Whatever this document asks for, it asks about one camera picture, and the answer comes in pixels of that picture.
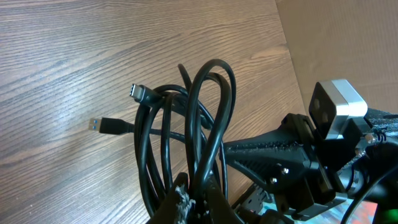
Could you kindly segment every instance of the black wire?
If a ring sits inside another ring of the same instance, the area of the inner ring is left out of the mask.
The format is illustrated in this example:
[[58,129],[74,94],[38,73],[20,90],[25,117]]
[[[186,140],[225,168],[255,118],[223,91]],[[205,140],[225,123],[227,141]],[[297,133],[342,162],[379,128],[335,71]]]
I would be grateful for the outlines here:
[[[219,66],[227,72],[231,86],[221,75],[210,72],[215,66]],[[193,198],[201,197],[201,193],[204,191],[203,186],[210,171],[212,171],[218,185],[221,185],[220,174],[215,163],[216,153],[220,149],[223,193],[228,198],[228,179],[222,137],[231,121],[235,104],[236,82],[234,74],[226,62],[218,59],[210,60],[204,64],[193,82],[191,82],[186,69],[182,65],[178,65],[178,69],[186,89],[178,85],[159,86],[154,91],[162,95],[163,98],[155,105],[151,105],[152,109],[146,105],[140,105],[136,114],[134,146],[136,148],[142,199],[150,217],[154,216],[155,211],[160,207],[165,195],[172,187],[170,138],[185,143],[190,178],[188,192]],[[214,81],[221,88],[221,98],[215,119],[198,100],[201,84],[205,80]],[[161,108],[164,110],[162,129],[151,129],[155,116]],[[185,110],[185,135],[170,131],[171,111],[174,108]],[[202,117],[211,126],[208,139],[201,130]],[[160,154],[164,185],[157,170],[149,134],[161,136]]]
[[347,224],[353,213],[355,212],[356,208],[359,206],[359,204],[368,196],[370,192],[373,191],[375,186],[380,183],[382,179],[393,173],[395,170],[398,169],[398,164],[395,166],[391,167],[390,169],[387,170],[387,172],[383,173],[380,177],[370,181],[367,186],[363,189],[361,194],[357,196],[354,200],[353,203],[348,207],[346,213],[344,214],[343,218],[341,219],[342,224]]

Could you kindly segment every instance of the wooden tabletop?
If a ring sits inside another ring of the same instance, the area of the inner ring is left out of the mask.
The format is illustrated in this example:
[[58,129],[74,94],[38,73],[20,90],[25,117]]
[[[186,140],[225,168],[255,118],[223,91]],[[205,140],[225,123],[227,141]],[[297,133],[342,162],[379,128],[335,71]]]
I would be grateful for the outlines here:
[[[274,0],[0,2],[0,223],[145,222],[133,135],[88,131],[88,121],[133,122],[132,83],[183,85],[178,63],[193,78],[212,58],[236,74],[225,141],[305,112]],[[203,85],[213,115],[219,95]],[[172,121],[183,133],[183,117]],[[171,150],[176,176],[185,148]],[[228,170],[232,203],[251,182]]]

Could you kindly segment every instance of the usb connector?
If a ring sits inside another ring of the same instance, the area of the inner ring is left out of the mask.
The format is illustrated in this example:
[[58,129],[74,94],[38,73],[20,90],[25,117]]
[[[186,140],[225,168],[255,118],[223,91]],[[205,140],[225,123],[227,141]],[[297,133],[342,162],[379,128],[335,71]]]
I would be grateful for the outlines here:
[[88,124],[90,131],[98,131],[103,134],[126,134],[134,132],[134,125],[123,121],[122,119],[91,118]]

